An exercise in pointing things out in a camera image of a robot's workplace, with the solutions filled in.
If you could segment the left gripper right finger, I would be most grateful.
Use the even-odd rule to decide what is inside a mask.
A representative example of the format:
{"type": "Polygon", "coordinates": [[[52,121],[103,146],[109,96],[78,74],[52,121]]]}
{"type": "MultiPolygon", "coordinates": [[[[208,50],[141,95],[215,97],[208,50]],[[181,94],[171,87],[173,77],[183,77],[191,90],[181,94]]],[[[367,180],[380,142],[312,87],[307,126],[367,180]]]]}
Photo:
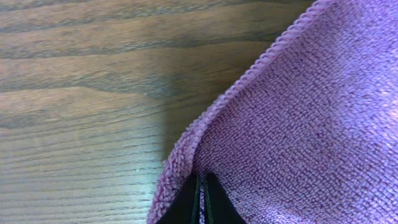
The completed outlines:
{"type": "Polygon", "coordinates": [[[205,180],[205,223],[246,224],[214,173],[208,173],[205,180]]]}

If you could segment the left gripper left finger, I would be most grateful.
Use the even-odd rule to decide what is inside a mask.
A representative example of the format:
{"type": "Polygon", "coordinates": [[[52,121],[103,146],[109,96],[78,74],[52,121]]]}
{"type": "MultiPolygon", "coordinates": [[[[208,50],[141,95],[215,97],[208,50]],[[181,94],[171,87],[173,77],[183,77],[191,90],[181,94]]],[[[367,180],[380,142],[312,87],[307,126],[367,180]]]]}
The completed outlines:
{"type": "Polygon", "coordinates": [[[190,174],[180,191],[156,224],[199,224],[200,178],[190,174]]]}

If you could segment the purple cloth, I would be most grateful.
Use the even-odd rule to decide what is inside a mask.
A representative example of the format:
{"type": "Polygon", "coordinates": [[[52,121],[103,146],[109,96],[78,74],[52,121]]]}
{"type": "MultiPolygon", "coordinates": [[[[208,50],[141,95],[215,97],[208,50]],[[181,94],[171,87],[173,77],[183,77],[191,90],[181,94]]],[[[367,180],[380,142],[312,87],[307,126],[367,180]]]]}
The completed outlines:
{"type": "Polygon", "coordinates": [[[185,131],[148,223],[192,172],[247,223],[396,223],[397,2],[314,2],[185,131]]]}

